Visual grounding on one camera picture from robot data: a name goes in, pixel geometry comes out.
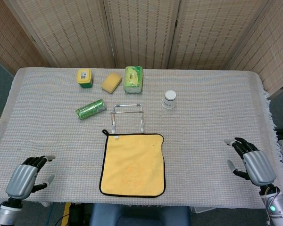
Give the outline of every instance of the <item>green tissue pack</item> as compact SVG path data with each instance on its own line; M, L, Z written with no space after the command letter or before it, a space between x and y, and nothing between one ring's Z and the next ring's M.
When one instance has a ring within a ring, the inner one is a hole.
M143 71L139 66L126 67L124 90L126 93L141 93Z

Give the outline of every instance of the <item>white cup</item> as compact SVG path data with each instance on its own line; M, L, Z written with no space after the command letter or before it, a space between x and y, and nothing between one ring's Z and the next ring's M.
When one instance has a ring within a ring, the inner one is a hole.
M161 104L166 109L172 109L175 107L176 93L173 90L168 90L165 93L165 97L162 99Z

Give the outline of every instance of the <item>yellow towel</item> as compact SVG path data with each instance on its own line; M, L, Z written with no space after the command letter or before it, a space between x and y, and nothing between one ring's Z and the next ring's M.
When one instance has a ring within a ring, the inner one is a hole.
M165 191L164 138L160 134L109 134L100 191L123 197L157 197Z

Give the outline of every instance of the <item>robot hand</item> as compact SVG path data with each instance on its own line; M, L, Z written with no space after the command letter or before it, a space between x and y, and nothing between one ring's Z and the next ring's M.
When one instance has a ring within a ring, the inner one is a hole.
M228 160L227 164L235 175L251 180L256 186L265 186L273 183L276 179L276 174L263 151L259 151L252 143L239 137L236 137L235 140L226 139L225 143L234 147L246 169L246 172L238 171L232 161Z
M51 175L47 181L40 185L34 185L40 169L47 161L55 159L54 155L30 157L21 165L18 165L8 183L6 193L10 198L23 200L31 193L46 188L54 179Z

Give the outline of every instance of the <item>robotic hand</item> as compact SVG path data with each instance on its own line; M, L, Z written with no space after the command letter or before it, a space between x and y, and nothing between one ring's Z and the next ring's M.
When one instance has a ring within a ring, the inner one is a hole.
M54 175L51 175L43 184L34 184L40 169L53 159L54 155L30 157L16 167L6 188L10 198L0 206L0 226L13 226L22 209L21 201L31 193L46 188L53 181Z
M236 137L235 140L226 139L225 143L234 147L246 169L246 172L238 171L232 161L228 160L227 164L231 171L260 187L259 194L268 215L266 225L270 225L270 219L272 219L275 226L283 226L283 194L278 187L272 184L276 175L264 152L239 137Z

